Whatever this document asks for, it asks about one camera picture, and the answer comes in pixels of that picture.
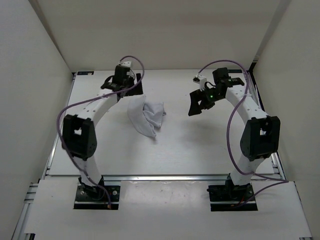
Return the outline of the white fabric skirt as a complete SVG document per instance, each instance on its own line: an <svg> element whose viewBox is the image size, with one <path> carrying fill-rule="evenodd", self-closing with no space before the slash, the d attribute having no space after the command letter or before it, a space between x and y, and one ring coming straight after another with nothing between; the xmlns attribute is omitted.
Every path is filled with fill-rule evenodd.
<svg viewBox="0 0 320 240"><path fill-rule="evenodd" d="M127 115L135 130L148 137L155 138L156 130L162 126L166 115L163 102L148 101L145 95L132 98L127 107Z"/></svg>

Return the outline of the aluminium left front frame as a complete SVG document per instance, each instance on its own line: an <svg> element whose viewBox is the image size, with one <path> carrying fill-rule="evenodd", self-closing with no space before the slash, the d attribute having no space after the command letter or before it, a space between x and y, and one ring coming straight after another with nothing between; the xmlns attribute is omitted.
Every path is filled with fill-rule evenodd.
<svg viewBox="0 0 320 240"><path fill-rule="evenodd" d="M31 183L28 187L27 193L24 197L22 210L15 226L14 232L12 234L12 240L34 240L35 233L26 233L26 226L28 219L32 210L32 205L36 197L36 192L38 189L38 183Z"/></svg>

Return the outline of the blue left corner label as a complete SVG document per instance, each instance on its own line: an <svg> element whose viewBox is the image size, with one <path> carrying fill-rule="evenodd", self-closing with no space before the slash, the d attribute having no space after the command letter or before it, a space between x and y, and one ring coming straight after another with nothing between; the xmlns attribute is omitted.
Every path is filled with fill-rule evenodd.
<svg viewBox="0 0 320 240"><path fill-rule="evenodd" d="M76 73L77 76L92 76L94 71L78 71Z"/></svg>

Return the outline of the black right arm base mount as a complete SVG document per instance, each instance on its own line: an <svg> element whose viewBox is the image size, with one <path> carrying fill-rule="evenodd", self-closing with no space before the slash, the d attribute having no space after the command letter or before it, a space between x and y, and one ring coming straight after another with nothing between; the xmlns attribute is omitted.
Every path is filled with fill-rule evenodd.
<svg viewBox="0 0 320 240"><path fill-rule="evenodd" d="M258 210L251 183L234 185L227 179L224 185L207 187L211 212L254 212Z"/></svg>

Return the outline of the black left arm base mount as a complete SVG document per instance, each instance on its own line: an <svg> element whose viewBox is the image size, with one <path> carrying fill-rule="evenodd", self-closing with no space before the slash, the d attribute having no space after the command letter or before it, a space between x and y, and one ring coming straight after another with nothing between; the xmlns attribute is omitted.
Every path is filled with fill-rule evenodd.
<svg viewBox="0 0 320 240"><path fill-rule="evenodd" d="M118 210L120 201L120 185L105 185L108 197L102 189L97 192L85 190L83 185L78 185L75 193L73 208L75 210Z"/></svg>

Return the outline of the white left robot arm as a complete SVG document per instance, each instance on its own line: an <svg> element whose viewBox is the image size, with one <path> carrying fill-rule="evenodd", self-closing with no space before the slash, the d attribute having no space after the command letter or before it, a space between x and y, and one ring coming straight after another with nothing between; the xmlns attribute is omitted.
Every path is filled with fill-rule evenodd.
<svg viewBox="0 0 320 240"><path fill-rule="evenodd" d="M79 113L67 114L63 119L62 148L71 156L80 171L80 183L88 186L87 194L100 200L105 194L95 151L98 146L96 126L107 111L124 97L143 94L142 74L135 74L132 62L116 65L114 74L107 77L96 97L89 100Z"/></svg>

